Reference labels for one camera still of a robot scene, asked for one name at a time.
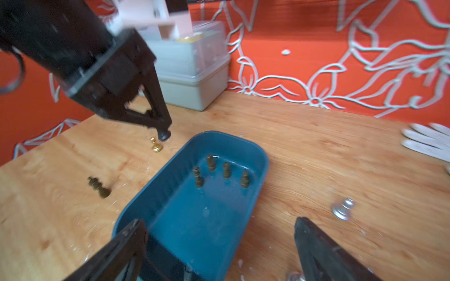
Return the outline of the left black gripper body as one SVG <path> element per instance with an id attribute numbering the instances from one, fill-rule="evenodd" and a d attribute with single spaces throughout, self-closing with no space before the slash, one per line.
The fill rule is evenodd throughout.
<path id="1" fill-rule="evenodd" d="M 156 57 L 135 29 L 63 50 L 68 54 L 59 59 L 57 76 L 69 98 L 105 119 L 108 105 L 140 113 L 151 109 L 142 86 Z"/>

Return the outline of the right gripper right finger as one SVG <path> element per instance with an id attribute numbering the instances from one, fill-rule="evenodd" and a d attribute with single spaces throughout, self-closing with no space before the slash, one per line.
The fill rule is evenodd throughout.
<path id="1" fill-rule="evenodd" d="M 306 217 L 296 219 L 294 240 L 306 281 L 381 281 Z"/>

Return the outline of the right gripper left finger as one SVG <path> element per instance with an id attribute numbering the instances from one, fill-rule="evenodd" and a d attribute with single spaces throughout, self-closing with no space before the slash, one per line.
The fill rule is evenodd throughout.
<path id="1" fill-rule="evenodd" d="M 135 281 L 143 264 L 147 241 L 144 220 L 135 219 L 66 280 Z"/>

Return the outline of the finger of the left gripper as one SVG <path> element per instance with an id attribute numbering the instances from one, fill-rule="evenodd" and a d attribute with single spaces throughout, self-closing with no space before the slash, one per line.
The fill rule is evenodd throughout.
<path id="1" fill-rule="evenodd" d="M 145 75 L 142 83 L 142 92 L 144 93 L 145 98 L 147 99 L 147 101 L 151 106 L 150 110 L 152 110 L 152 108 L 155 105 L 165 105 L 165 130 L 169 130 L 172 124 L 172 119 L 166 106 L 164 97 L 162 95 L 161 87 L 159 84 L 155 68 L 150 70 Z"/>
<path id="2" fill-rule="evenodd" d="M 165 132 L 165 105 L 155 105 L 146 113 L 126 109 L 123 105 L 108 105 L 105 107 L 105 111 L 107 119 L 142 125 Z"/>

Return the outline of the gold chess pawn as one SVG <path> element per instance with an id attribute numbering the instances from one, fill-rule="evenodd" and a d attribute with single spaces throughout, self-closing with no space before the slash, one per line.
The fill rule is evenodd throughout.
<path id="1" fill-rule="evenodd" d="M 158 152 L 162 151 L 163 146 L 156 140 L 155 137 L 150 137 L 150 141 L 152 143 L 152 150 L 155 153 L 158 153 Z"/>

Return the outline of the teal plastic storage box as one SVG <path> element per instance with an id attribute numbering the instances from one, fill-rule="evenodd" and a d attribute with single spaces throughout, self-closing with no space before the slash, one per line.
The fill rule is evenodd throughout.
<path id="1" fill-rule="evenodd" d="M 216 170 L 207 168 L 213 155 Z M 223 164 L 231 177 L 223 177 Z M 197 188 L 193 168 L 204 185 Z M 269 168 L 263 148 L 218 131 L 195 135 L 129 202 L 113 229 L 144 220 L 149 237 L 141 281 L 222 281 L 232 264 Z M 250 185 L 242 188 L 248 170 Z"/>

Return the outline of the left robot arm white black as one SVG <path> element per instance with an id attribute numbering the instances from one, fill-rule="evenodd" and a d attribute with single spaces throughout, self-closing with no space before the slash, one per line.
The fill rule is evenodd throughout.
<path id="1" fill-rule="evenodd" d="M 135 29 L 112 35 L 84 1 L 2 1 L 1 49 L 20 67 L 3 94 L 21 85 L 28 56 L 93 113 L 154 128 L 161 141 L 171 136 L 155 55 Z"/>

